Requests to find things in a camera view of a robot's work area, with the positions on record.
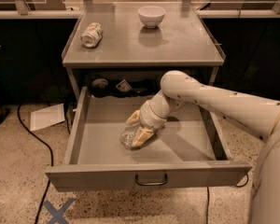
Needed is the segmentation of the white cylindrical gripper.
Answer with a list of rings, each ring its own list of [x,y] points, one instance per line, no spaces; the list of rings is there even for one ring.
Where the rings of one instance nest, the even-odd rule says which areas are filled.
[[[157,131],[166,121],[166,117],[161,117],[153,111],[150,106],[150,101],[145,101],[140,107],[140,110],[135,110],[126,120],[128,126],[139,123],[142,125],[135,127],[131,147],[137,148],[142,146],[154,135],[154,131]]]

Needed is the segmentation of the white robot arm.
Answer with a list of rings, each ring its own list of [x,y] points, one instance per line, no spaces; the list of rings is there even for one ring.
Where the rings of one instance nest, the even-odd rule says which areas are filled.
[[[126,124],[136,128],[129,145],[142,146],[186,102],[227,118],[264,142],[254,171],[248,224],[280,224],[280,101],[207,86],[169,71],[161,78],[160,91],[127,119]]]

